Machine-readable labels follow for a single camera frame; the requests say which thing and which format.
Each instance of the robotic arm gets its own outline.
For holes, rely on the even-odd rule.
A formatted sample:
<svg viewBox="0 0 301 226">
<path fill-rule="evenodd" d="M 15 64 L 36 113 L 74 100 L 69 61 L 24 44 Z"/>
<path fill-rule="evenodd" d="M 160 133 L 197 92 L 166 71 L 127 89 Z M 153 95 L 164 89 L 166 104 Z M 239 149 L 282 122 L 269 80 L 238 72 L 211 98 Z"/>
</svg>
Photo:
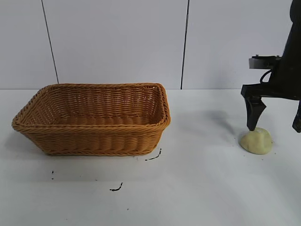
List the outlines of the robotic arm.
<svg viewBox="0 0 301 226">
<path fill-rule="evenodd" d="M 299 108 L 293 128 L 301 132 L 301 0 L 293 0 L 290 10 L 293 22 L 284 53 L 280 56 L 253 56 L 249 59 L 251 69 L 269 69 L 260 83 L 243 85 L 241 95 L 246 102 L 247 127 L 253 131 L 266 105 L 262 97 L 299 100 Z M 263 78 L 270 73 L 268 82 Z"/>
</svg>

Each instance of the white wall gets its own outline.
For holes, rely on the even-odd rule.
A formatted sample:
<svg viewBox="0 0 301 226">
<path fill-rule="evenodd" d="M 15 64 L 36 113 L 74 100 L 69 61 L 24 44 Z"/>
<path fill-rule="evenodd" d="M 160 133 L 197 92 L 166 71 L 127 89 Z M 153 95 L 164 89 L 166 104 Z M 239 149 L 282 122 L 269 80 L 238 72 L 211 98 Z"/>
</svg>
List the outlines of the white wall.
<svg viewBox="0 0 301 226">
<path fill-rule="evenodd" d="M 40 0 L 1 0 L 0 29 L 0 89 L 56 83 Z"/>
<path fill-rule="evenodd" d="M 181 83 L 187 0 L 44 0 L 60 83 Z"/>
<path fill-rule="evenodd" d="M 252 55 L 282 55 L 291 0 L 190 0 L 184 89 L 239 89 L 257 83 Z"/>
</svg>

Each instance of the black cable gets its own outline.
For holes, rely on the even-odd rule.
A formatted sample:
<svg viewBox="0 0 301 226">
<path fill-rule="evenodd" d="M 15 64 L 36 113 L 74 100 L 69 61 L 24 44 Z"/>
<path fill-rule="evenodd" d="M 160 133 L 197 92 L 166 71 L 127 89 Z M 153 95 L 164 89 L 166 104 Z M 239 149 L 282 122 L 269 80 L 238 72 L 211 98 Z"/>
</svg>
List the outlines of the black cable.
<svg viewBox="0 0 301 226">
<path fill-rule="evenodd" d="M 272 70 L 267 71 L 266 73 L 263 74 L 263 76 L 260 78 L 260 83 L 267 83 L 264 82 L 263 79 L 265 78 L 265 76 L 267 76 L 268 74 L 270 74 L 272 72 Z"/>
<path fill-rule="evenodd" d="M 55 64 L 55 56 L 53 54 L 53 49 L 52 49 L 52 44 L 51 44 L 49 28 L 48 28 L 47 18 L 46 18 L 46 14 L 45 14 L 45 7 L 44 7 L 43 0 L 41 0 L 41 3 L 42 3 L 42 9 L 43 9 L 43 13 L 44 13 L 45 25 L 46 25 L 46 30 L 47 30 L 47 34 L 48 34 L 48 40 L 49 40 L 50 51 L 51 51 L 51 55 L 52 55 L 53 66 L 55 68 L 56 81 L 57 81 L 57 84 L 59 84 L 58 76 L 57 76 L 57 69 L 56 69 L 56 64 Z"/>
</svg>

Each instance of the yellow dough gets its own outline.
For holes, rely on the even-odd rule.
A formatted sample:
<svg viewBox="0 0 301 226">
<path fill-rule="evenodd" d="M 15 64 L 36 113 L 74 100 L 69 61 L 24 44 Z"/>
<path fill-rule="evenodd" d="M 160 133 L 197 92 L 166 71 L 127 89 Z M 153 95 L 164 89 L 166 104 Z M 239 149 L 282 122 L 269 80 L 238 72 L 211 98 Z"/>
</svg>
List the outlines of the yellow dough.
<svg viewBox="0 0 301 226">
<path fill-rule="evenodd" d="M 256 128 L 244 135 L 239 144 L 248 152 L 254 154 L 267 154 L 272 150 L 273 141 L 268 131 Z"/>
</svg>

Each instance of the woven basket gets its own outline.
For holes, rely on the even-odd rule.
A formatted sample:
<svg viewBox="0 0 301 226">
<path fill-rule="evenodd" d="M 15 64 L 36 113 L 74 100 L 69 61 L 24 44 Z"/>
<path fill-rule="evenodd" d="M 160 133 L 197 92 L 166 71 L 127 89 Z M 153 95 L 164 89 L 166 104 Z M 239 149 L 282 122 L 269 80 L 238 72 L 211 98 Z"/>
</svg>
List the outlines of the woven basket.
<svg viewBox="0 0 301 226">
<path fill-rule="evenodd" d="M 57 84 L 41 89 L 13 119 L 50 155 L 143 155 L 170 123 L 160 84 Z"/>
</svg>

